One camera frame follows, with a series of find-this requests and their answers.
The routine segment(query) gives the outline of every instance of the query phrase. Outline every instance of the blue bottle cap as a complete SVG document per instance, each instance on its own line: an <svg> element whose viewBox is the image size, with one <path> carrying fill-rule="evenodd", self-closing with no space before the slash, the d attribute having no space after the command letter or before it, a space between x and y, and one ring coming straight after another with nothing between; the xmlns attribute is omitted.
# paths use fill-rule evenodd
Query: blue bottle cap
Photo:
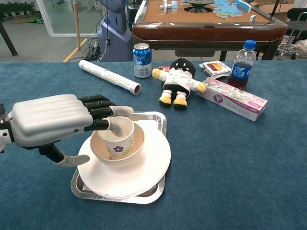
<svg viewBox="0 0 307 230"><path fill-rule="evenodd" d="M245 49L254 49L256 47L256 42L254 40L246 40L243 47Z"/></svg>

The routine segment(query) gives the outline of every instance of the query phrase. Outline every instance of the bottle label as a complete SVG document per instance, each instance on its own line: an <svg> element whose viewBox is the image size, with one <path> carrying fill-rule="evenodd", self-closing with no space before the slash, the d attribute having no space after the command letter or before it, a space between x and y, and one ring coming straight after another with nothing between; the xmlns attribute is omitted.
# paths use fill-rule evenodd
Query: bottle label
<svg viewBox="0 0 307 230"><path fill-rule="evenodd" d="M238 79L248 79L252 66L242 67L234 64L232 67L231 75Z"/></svg>

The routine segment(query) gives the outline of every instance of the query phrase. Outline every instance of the paper cup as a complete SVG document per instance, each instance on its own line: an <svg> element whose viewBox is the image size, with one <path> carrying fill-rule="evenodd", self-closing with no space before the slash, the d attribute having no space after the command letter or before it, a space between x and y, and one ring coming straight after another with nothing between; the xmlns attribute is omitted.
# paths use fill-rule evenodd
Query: paper cup
<svg viewBox="0 0 307 230"><path fill-rule="evenodd" d="M110 130L99 130L98 135L105 142L110 158L123 159L133 153L134 123L124 116L115 116L109 119L118 123L123 129L123 136L117 137Z"/></svg>

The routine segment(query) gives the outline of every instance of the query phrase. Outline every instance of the white bowl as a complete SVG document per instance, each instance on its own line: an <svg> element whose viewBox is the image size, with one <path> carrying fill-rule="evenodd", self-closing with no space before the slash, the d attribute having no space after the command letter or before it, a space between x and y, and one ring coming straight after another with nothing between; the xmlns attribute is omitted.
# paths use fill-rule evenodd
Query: white bowl
<svg viewBox="0 0 307 230"><path fill-rule="evenodd" d="M98 131L95 131L91 136L90 146L95 156L105 165L109 167L119 168L125 167L134 163L141 155L145 142L145 134L143 129L136 123L134 123L134 144L133 153L123 159L112 160L110 154L106 149L104 141L98 135Z"/></svg>

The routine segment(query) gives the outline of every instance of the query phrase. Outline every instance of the plush doll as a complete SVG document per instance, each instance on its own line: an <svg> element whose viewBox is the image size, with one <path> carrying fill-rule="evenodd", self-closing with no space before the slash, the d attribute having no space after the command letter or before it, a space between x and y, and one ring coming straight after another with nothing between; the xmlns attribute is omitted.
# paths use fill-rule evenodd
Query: plush doll
<svg viewBox="0 0 307 230"><path fill-rule="evenodd" d="M191 90L205 92L205 85L193 79L195 72L193 64L184 58L174 61L169 72L153 69L153 77L165 82L163 93L159 99L160 104L171 106L172 100L174 100L175 109L186 109L188 106L186 98Z"/></svg>

